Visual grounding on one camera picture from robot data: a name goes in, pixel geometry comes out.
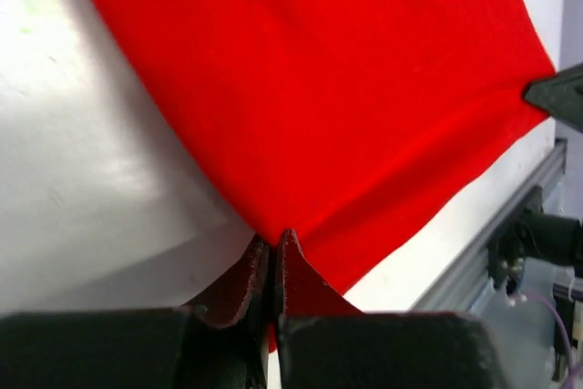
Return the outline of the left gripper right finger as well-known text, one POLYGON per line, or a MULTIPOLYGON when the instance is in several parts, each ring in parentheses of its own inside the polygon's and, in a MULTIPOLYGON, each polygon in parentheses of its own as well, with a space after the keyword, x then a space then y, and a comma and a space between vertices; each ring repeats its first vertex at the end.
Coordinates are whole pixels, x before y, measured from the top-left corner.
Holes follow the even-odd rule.
POLYGON ((457 312, 365 313, 283 232, 275 269, 284 388, 506 388, 486 327, 457 312))

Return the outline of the red t shirt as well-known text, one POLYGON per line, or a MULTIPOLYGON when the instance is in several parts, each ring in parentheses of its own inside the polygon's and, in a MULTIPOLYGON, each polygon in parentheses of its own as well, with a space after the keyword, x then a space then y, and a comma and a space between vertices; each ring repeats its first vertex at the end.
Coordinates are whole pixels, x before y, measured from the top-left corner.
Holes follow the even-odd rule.
POLYGON ((523 0, 92 0, 210 182, 357 308, 409 309, 552 149, 523 0))

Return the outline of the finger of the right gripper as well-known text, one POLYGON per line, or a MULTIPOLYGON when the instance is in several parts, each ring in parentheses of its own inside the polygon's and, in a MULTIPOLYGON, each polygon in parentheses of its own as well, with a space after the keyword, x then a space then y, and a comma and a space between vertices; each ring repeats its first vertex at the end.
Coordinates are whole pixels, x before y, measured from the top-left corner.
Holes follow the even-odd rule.
POLYGON ((575 129, 583 129, 581 63, 558 71, 552 77, 545 77, 528 83, 521 94, 522 99, 532 107, 541 109, 552 118, 575 129))

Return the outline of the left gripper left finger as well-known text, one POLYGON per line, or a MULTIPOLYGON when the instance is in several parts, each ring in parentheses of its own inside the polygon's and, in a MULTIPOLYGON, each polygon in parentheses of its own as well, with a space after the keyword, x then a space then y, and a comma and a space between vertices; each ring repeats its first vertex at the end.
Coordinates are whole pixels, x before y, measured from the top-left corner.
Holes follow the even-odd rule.
POLYGON ((4 388, 264 388, 270 249, 255 237, 179 307, 1 320, 4 388))

